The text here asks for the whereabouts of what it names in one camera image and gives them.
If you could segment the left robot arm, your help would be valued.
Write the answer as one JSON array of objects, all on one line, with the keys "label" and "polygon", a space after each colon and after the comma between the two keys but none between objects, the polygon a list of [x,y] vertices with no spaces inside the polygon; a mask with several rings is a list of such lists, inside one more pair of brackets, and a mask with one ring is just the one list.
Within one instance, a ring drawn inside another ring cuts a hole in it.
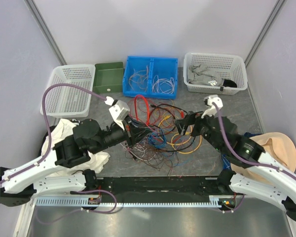
[{"label": "left robot arm", "polygon": [[110,147],[126,142],[128,147],[142,141],[152,130],[127,117],[121,125],[113,122],[102,130],[96,120],[86,119],[73,128],[73,134],[56,143],[46,155],[18,168],[0,167],[0,204],[15,207],[39,196],[56,194],[96,194],[99,184],[94,170],[80,174],[51,177],[91,160]]}]

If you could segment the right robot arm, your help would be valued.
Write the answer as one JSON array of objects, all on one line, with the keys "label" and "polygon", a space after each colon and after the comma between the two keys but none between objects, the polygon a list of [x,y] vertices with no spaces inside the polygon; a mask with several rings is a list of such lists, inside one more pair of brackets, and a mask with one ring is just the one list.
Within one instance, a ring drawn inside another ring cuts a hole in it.
[{"label": "right robot arm", "polygon": [[296,221],[296,174],[272,157],[257,142],[235,132],[236,125],[223,117],[205,113],[189,113],[175,120],[180,134],[192,125],[192,137],[202,136],[228,160],[247,171],[264,178],[267,183],[247,178],[236,171],[223,171],[216,182],[217,191],[228,194],[230,191],[250,195],[266,201],[283,210]]}]

